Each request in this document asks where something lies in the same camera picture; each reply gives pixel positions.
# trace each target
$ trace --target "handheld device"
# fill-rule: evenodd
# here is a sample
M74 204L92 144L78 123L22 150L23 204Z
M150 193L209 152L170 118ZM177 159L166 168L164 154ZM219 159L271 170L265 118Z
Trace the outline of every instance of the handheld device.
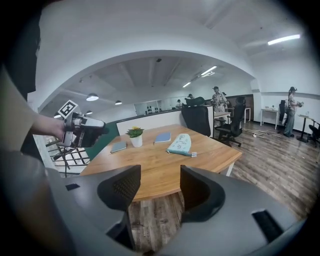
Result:
M100 135L109 132L105 129L105 122L81 114L79 106L72 100L68 100L58 113L64 118L65 129L58 146L90 148Z

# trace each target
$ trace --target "black cushion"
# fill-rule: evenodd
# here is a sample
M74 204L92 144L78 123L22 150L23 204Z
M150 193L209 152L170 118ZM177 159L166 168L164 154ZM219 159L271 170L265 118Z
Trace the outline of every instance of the black cushion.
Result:
M211 135L208 108L206 106L185 107L181 110L181 113L186 127L205 136Z
M313 132L313 134L316 136L316 137L319 137L320 136L320 131L318 128L316 128L315 126L309 124L309 128L310 130Z

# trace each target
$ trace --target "vent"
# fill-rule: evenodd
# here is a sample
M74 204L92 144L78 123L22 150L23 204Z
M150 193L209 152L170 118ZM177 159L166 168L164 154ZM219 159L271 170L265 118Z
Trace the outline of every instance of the vent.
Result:
M252 213L252 216L269 243L271 243L283 233L281 227L279 227L275 219L270 215L268 211L257 211L255 213Z

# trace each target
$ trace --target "white wall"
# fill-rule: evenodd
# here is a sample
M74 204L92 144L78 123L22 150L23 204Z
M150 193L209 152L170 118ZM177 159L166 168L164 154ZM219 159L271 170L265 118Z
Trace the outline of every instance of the white wall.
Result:
M253 74L249 59L236 44L193 20L121 8L106 15L106 10L106 1L69 0L50 4L42 11L33 97L40 110L60 86L70 85L99 68L126 61L129 53L152 50L197 53Z
M113 121L131 118L136 116L134 104L115 105L113 108L100 113L92 114L90 117L110 123Z
M261 108L274 105L279 106L281 100L288 98L290 87L296 87L296 101L304 102L304 107L298 108L295 116L294 129L302 131L304 119L298 114L309 116L316 121L320 120L320 72L315 56L307 50L295 50L290 52L278 52L277 54L257 54L252 59L252 64L257 78L257 96L255 101L254 120L260 121L261 112L256 110L256 102L260 102ZM264 121L275 123L271 115L264 115ZM306 123L305 131L311 133Z
M217 81L211 79L210 76L199 78L190 84L190 87L194 97L203 97L205 100L212 98L214 86L218 86L219 90L226 93L227 96L247 95L252 94L250 86L252 79L254 78L245 72L237 72L233 75L227 74L226 77Z

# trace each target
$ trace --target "glass partition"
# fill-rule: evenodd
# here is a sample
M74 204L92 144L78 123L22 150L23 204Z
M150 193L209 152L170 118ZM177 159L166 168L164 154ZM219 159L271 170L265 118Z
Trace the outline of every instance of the glass partition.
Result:
M162 111L176 109L178 100L180 100L181 103L186 104L186 97L187 95L136 103L134 104L136 115L149 115Z

